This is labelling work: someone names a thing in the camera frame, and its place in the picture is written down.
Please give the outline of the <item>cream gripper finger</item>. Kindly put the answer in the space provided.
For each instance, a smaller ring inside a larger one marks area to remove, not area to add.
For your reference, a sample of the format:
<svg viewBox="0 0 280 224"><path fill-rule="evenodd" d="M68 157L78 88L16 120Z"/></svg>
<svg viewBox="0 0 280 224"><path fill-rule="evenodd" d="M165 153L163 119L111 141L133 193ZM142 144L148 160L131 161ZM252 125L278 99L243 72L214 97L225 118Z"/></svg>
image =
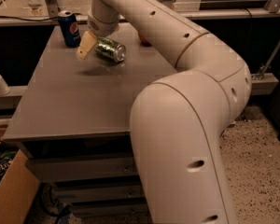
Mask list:
<svg viewBox="0 0 280 224"><path fill-rule="evenodd" d="M96 43L96 35L92 31L86 31L83 34L77 49L77 57L81 60L84 60Z"/></svg>

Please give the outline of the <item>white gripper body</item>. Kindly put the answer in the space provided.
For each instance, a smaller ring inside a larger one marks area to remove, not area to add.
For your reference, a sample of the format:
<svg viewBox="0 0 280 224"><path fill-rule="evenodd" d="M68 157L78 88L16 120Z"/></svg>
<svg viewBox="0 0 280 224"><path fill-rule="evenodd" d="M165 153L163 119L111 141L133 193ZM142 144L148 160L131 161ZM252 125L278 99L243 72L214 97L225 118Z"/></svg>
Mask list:
<svg viewBox="0 0 280 224"><path fill-rule="evenodd" d="M102 18L98 18L90 12L87 24L95 35L109 36L118 30L119 14L107 14Z"/></svg>

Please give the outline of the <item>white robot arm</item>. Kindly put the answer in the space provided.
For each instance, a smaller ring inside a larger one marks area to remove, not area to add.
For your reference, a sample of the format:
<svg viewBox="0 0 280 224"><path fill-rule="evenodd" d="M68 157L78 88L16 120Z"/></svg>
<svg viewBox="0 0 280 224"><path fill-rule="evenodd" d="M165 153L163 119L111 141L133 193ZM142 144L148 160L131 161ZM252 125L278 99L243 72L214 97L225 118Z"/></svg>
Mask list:
<svg viewBox="0 0 280 224"><path fill-rule="evenodd" d="M156 0L92 0L88 25L128 21L176 70L130 115L133 155L154 224L238 224L219 138L249 99L249 68L215 35Z"/></svg>

